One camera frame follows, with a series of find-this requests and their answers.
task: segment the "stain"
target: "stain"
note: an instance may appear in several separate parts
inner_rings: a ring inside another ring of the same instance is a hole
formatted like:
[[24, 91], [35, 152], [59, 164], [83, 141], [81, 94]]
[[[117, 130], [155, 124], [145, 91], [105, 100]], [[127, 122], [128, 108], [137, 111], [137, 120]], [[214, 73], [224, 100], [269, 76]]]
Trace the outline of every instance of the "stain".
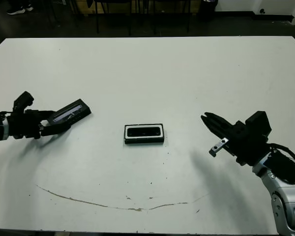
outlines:
[[47, 193], [50, 193], [50, 194], [52, 194], [54, 196], [57, 196], [57, 197], [60, 197], [60, 198], [63, 198], [63, 199], [67, 199], [67, 200], [71, 200], [71, 201], [75, 201], [75, 202], [79, 202], [79, 203], [85, 203], [85, 204], [95, 205], [95, 206], [98, 206], [98, 207], [107, 207], [107, 208], [119, 209], [119, 210], [134, 210], [134, 211], [146, 210], [147, 212], [148, 212], [148, 210], [154, 210], [154, 209], [161, 208], [161, 207], [175, 206], [175, 205], [181, 205], [181, 204], [192, 204], [192, 203], [195, 203], [195, 202], [199, 201], [200, 199], [202, 199], [202, 198], [204, 198], [204, 197], [206, 197], [206, 196], [208, 196], [210, 194], [210, 193], [204, 194], [203, 196], [197, 198], [196, 200], [194, 200], [192, 202], [188, 202], [188, 203], [185, 202], [185, 203], [163, 204], [163, 205], [160, 205], [160, 206], [155, 206], [153, 208], [121, 208], [121, 207], [116, 207], [116, 206], [106, 206], [106, 205], [103, 205], [103, 204], [91, 203], [91, 202], [87, 202], [87, 201], [83, 201], [83, 200], [79, 200], [79, 199], [74, 199], [74, 198], [71, 198], [71, 197], [62, 196], [60, 194], [49, 191], [48, 189], [44, 189], [44, 188], [38, 186], [37, 184], [36, 184], [36, 186], [38, 188], [40, 188], [41, 190], [43, 190], [43, 191], [45, 191]]
[[142, 211], [142, 210], [145, 210], [145, 209], [142, 209], [142, 208], [128, 208], [127, 210]]

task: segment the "floor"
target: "floor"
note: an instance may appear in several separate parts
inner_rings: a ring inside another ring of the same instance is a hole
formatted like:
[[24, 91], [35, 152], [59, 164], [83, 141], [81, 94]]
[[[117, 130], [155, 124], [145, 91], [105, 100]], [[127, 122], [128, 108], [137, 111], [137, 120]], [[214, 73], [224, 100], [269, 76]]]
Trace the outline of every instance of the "floor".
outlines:
[[[101, 16], [100, 33], [96, 33], [94, 15], [75, 20], [68, 5], [53, 3], [59, 22], [48, 22], [41, 0], [32, 0], [34, 11], [10, 16], [6, 0], [0, 0], [0, 43], [14, 37], [129, 37], [128, 18], [111, 14]], [[162, 14], [157, 18], [156, 34], [153, 33], [152, 17], [135, 15], [132, 18], [131, 37], [168, 36], [244, 36], [289, 35], [295, 38], [295, 26], [288, 21], [253, 20], [251, 17], [216, 16], [209, 22], [201, 22], [197, 16], [190, 19], [190, 31], [186, 30], [186, 16]]]

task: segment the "black cable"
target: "black cable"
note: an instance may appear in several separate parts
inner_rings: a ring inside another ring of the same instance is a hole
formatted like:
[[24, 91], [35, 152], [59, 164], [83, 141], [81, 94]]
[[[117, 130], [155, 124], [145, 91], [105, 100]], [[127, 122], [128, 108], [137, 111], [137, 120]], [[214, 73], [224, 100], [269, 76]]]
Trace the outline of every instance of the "black cable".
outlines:
[[269, 144], [271, 148], [280, 149], [282, 151], [287, 152], [294, 160], [295, 160], [295, 153], [293, 153], [288, 147], [279, 144]]

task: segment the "robotic hand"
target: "robotic hand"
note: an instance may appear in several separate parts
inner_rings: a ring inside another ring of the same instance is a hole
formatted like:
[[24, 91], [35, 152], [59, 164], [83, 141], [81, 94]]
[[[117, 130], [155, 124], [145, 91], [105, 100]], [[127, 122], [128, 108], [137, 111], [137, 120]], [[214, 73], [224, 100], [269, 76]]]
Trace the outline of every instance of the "robotic hand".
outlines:
[[278, 233], [295, 236], [295, 154], [282, 145], [267, 143], [271, 127], [266, 113], [258, 111], [245, 124], [237, 121], [234, 125], [213, 113], [205, 113], [201, 118], [221, 139], [209, 153], [215, 157], [223, 148], [236, 156], [240, 165], [252, 166], [252, 171], [261, 178], [271, 195]]
[[43, 126], [41, 121], [47, 120], [54, 111], [25, 110], [33, 104], [34, 98], [28, 92], [22, 93], [14, 101], [12, 112], [0, 112], [0, 140], [6, 140], [9, 136], [15, 139], [26, 138], [39, 139], [40, 136], [60, 134], [68, 130], [71, 125], [67, 122]]

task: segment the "person's foot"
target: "person's foot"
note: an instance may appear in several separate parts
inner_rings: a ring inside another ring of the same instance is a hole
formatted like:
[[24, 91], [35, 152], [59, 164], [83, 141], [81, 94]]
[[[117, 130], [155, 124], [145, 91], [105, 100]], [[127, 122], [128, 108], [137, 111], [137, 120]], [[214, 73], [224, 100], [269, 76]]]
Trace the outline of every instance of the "person's foot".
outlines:
[[22, 6], [16, 7], [16, 8], [14, 7], [6, 11], [6, 13], [9, 15], [23, 14], [24, 12], [25, 12], [25, 9]]
[[27, 6], [24, 6], [24, 8], [25, 8], [26, 11], [33, 11], [34, 10], [34, 8], [33, 8], [33, 6], [31, 4], [28, 4]]

